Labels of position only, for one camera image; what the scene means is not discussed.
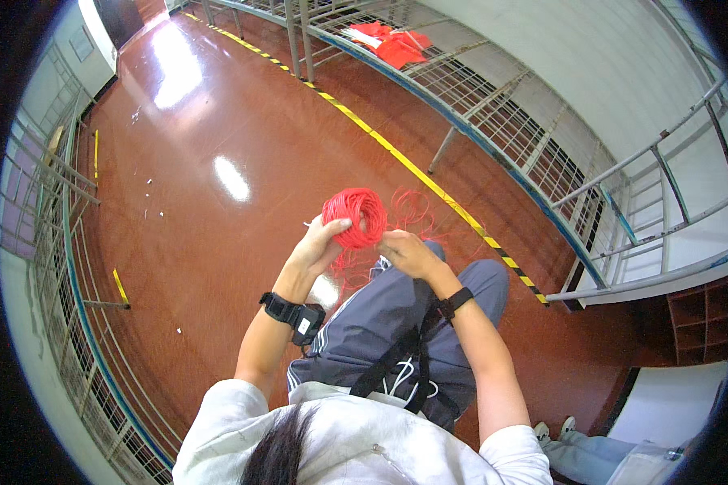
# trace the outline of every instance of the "red floor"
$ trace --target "red floor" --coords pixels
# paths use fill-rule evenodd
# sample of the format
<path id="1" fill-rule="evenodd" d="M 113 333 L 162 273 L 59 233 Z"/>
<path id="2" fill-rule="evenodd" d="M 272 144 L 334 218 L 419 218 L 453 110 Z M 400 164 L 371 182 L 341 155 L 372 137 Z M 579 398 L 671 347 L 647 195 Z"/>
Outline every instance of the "red floor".
<path id="1" fill-rule="evenodd" d="M 196 13 L 203 16 L 201 8 Z M 242 14 L 246 40 L 290 65 L 285 30 Z M 230 13 L 218 25 L 236 32 Z M 317 85 L 425 169 L 449 127 L 369 67 L 339 57 Z M 132 310 L 112 325 L 140 382 L 184 435 L 205 391 L 230 378 L 258 297 L 301 238 L 303 221 L 341 189 L 427 195 L 451 266 L 495 252 L 359 127 L 263 57 L 184 15 L 129 45 L 98 102 L 102 200 L 88 220 L 99 271 L 117 268 Z M 434 180 L 481 221 L 544 293 L 574 261 L 550 222 L 476 145 L 457 137 Z M 116 298 L 112 280 L 109 296 Z M 500 326 L 533 422 L 605 418 L 636 350 L 627 305 L 569 314 L 511 277 Z M 290 348 L 286 365 L 299 352 Z M 285 374 L 270 405 L 286 402 Z M 476 413 L 456 434 L 477 446 Z"/>

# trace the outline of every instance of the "red cloth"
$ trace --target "red cloth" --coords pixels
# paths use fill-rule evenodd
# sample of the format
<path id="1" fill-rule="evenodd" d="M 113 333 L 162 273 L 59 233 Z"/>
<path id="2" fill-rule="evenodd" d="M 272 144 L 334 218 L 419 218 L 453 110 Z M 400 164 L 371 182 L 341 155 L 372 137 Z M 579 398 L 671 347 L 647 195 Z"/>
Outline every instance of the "red cloth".
<path id="1" fill-rule="evenodd" d="M 414 30 L 409 34 L 406 32 L 392 34 L 391 31 L 394 29 L 380 22 L 355 24 L 351 25 L 351 29 L 381 40 L 382 44 L 377 49 L 367 45 L 369 50 L 397 69 L 401 69 L 408 62 L 426 62 L 421 51 L 432 44 L 427 36 L 418 34 Z"/>

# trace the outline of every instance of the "person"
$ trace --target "person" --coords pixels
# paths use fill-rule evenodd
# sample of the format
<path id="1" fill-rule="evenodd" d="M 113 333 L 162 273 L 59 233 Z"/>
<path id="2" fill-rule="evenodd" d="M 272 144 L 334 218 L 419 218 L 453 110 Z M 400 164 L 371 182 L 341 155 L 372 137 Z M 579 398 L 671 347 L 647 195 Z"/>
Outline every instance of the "person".
<path id="1" fill-rule="evenodd" d="M 313 219 L 272 294 L 303 304 L 341 253 L 333 237 L 351 224 Z M 378 274 L 291 363 L 289 405 L 273 411 L 267 402 L 292 328 L 258 311 L 233 379 L 203 398 L 176 484 L 552 483 L 496 329 L 505 269 L 475 261 L 456 277 L 439 245 L 398 230 L 383 233 L 378 249 Z M 443 306 L 450 318 L 437 318 L 437 305 L 456 301 L 464 286 L 474 298 L 452 314 Z M 451 434 L 475 397 L 479 454 Z"/>
<path id="2" fill-rule="evenodd" d="M 589 437 L 574 429 L 575 423 L 573 416 L 567 418 L 557 441 L 550 439 L 550 429 L 544 422 L 534 427 L 534 434 L 550 467 L 585 485 L 663 483 L 684 449 L 666 449 L 650 441 L 635 445 L 606 436 Z"/>

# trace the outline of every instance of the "black wrist strap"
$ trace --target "black wrist strap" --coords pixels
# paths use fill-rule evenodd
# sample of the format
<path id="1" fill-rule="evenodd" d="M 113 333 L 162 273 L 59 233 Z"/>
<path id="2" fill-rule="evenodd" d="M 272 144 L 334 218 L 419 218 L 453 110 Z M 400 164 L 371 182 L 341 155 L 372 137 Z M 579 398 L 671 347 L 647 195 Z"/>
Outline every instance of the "black wrist strap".
<path id="1" fill-rule="evenodd" d="M 270 292 L 262 295 L 259 304 L 265 304 L 265 313 L 267 315 L 296 329 L 297 316 L 302 311 L 302 305 L 293 304 Z"/>
<path id="2" fill-rule="evenodd" d="M 472 291 L 464 286 L 453 296 L 439 302 L 439 313 L 450 321 L 456 316 L 456 310 L 472 298 L 474 298 Z"/>

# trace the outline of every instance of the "wrist-mounted device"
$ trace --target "wrist-mounted device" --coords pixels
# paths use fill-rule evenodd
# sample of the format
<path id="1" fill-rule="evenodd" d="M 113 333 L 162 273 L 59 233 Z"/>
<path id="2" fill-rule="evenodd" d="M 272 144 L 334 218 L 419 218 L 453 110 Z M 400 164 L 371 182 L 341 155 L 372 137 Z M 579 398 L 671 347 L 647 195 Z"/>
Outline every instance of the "wrist-mounted device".
<path id="1" fill-rule="evenodd" d="M 291 342 L 300 347 L 313 342 L 326 317 L 319 304 L 293 304 L 272 292 L 263 294 L 259 304 L 264 304 L 267 315 L 291 326 L 294 330 Z"/>
<path id="2" fill-rule="evenodd" d="M 474 298 L 471 290 L 464 286 L 462 289 L 455 292 L 455 294 L 447 299 L 440 300 L 439 302 L 439 313 L 447 318 L 447 321 L 456 316 L 456 310 L 465 304 L 470 299 Z"/>

